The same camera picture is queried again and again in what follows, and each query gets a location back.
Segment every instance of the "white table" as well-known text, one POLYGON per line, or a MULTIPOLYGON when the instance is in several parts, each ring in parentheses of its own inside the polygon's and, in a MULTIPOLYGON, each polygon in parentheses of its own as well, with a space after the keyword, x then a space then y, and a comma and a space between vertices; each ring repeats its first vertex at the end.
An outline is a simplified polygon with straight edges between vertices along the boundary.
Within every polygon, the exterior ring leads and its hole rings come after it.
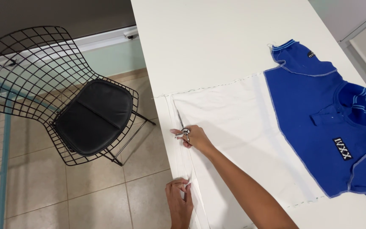
MULTIPOLYGON (((174 126, 161 95, 275 67, 267 44, 300 41, 345 80, 366 86, 307 0, 131 1, 174 177, 174 126)), ((366 228, 364 195, 346 193, 287 211, 301 228, 366 228)))

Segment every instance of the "black patch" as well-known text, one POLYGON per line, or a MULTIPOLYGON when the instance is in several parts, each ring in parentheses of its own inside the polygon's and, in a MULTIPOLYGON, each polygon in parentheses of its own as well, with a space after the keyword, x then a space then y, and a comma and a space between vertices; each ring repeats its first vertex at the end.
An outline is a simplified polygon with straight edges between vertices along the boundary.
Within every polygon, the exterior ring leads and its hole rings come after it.
POLYGON ((338 152, 341 154, 344 161, 348 161, 353 158, 353 156, 350 154, 350 151, 348 150, 347 146, 345 145, 345 143, 342 141, 342 139, 340 137, 333 138, 333 142, 334 142, 335 146, 337 147, 338 152))
POLYGON ((315 54, 312 51, 308 52, 308 57, 309 58, 312 58, 313 56, 315 56, 315 54))

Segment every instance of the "scissors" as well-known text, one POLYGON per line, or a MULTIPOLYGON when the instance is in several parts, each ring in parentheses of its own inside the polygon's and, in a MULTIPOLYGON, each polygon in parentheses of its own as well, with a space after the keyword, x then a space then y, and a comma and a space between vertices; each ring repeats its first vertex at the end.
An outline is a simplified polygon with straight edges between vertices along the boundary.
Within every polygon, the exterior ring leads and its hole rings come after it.
POLYGON ((186 138, 187 138, 187 143, 190 144, 190 139, 189 139, 189 133, 190 133, 190 130, 188 128, 185 128, 184 125, 183 125, 183 122, 182 122, 182 118, 180 117, 180 113, 179 113, 179 110, 177 110, 177 116, 179 117, 179 120, 180 120, 180 125, 182 126, 182 130, 180 134, 176 134, 175 135, 175 138, 178 138, 178 137, 183 137, 183 135, 186 135, 186 138))

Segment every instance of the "scissors blade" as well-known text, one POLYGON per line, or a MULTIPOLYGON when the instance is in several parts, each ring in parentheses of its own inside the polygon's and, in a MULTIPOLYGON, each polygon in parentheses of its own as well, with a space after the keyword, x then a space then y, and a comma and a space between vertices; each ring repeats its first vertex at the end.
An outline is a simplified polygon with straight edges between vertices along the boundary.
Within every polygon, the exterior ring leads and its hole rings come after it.
POLYGON ((183 122, 182 122, 182 118, 180 117, 180 113, 179 113, 179 110, 177 110, 177 116, 179 117, 179 120, 180 120, 180 125, 182 126, 182 129, 184 128, 184 125, 183 125, 183 122))

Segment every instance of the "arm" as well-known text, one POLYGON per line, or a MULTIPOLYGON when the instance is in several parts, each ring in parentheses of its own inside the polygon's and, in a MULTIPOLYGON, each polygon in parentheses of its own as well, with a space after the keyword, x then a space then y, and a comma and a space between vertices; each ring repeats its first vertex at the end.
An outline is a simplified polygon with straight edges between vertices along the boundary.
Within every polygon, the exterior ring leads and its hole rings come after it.
MULTIPOLYGON (((185 136, 179 139, 185 140, 183 144, 187 148, 194 146, 211 161, 242 209, 257 228, 298 228, 277 201, 261 185, 214 147, 201 127, 194 125, 188 128, 190 129, 190 144, 185 136)), ((180 130, 170 131, 174 134, 180 133, 180 130)))

